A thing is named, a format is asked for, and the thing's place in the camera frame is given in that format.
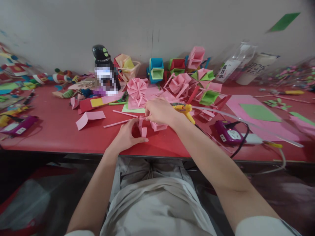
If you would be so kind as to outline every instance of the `yellow paper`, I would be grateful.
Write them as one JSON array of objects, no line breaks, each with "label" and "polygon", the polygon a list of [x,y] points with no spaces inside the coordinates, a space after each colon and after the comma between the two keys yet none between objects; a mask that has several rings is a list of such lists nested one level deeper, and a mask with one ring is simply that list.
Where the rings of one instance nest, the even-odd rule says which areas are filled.
[{"label": "yellow paper", "polygon": [[105,104],[103,103],[101,98],[96,98],[96,99],[91,99],[91,105],[92,107],[99,107]]}]

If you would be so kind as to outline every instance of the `left hand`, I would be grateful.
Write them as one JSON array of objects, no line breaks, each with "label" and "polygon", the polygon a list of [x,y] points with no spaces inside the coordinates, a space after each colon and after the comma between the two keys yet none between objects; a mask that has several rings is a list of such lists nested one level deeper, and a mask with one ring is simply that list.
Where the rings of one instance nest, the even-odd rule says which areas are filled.
[{"label": "left hand", "polygon": [[131,134],[132,127],[138,121],[139,119],[135,118],[122,125],[119,133],[109,147],[120,153],[138,143],[148,142],[149,140],[145,137],[134,138]]}]

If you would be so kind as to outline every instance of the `right hand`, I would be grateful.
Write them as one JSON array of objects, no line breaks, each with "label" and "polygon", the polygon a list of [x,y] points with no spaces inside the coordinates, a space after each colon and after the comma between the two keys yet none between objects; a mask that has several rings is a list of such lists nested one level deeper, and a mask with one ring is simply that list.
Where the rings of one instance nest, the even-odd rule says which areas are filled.
[{"label": "right hand", "polygon": [[145,104],[145,120],[147,121],[171,126],[171,123],[180,115],[165,98],[155,98]]}]

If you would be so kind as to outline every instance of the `black cable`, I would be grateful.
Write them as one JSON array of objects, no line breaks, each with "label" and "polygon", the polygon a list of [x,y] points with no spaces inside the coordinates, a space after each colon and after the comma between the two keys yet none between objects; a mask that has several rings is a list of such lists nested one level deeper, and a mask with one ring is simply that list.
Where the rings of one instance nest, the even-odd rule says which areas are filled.
[{"label": "black cable", "polygon": [[[236,124],[238,124],[238,123],[243,123],[243,122],[237,121],[237,122],[234,122],[234,123],[230,123],[230,124],[226,125],[225,127],[226,127],[226,128],[231,128],[231,127],[234,128],[234,126],[235,126]],[[245,136],[244,136],[242,142],[240,143],[238,149],[232,154],[232,156],[230,156],[230,158],[233,158],[233,157],[239,152],[239,150],[240,150],[240,149],[242,148],[242,146],[244,145],[244,143],[245,143],[245,141],[246,141],[246,138],[247,138],[247,136],[248,136],[248,134],[249,134],[249,126],[248,126],[248,124],[246,124],[246,123],[243,123],[243,124],[247,126],[246,134],[245,134]]]}]

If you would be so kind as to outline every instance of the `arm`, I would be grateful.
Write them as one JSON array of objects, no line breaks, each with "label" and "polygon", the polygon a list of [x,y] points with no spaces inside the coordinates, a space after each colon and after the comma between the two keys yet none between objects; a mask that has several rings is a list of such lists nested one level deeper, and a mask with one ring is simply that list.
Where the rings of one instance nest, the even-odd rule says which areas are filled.
[{"label": "arm", "polygon": [[122,125],[110,146],[106,149],[92,179],[84,191],[70,220],[67,233],[75,230],[90,230],[99,235],[111,195],[117,157],[120,152],[147,138],[134,138],[131,130],[137,119]]},{"label": "arm", "polygon": [[235,232],[238,223],[252,216],[279,218],[246,176],[214,142],[164,99],[146,104],[148,120],[169,125],[177,133],[194,162],[212,184]]}]

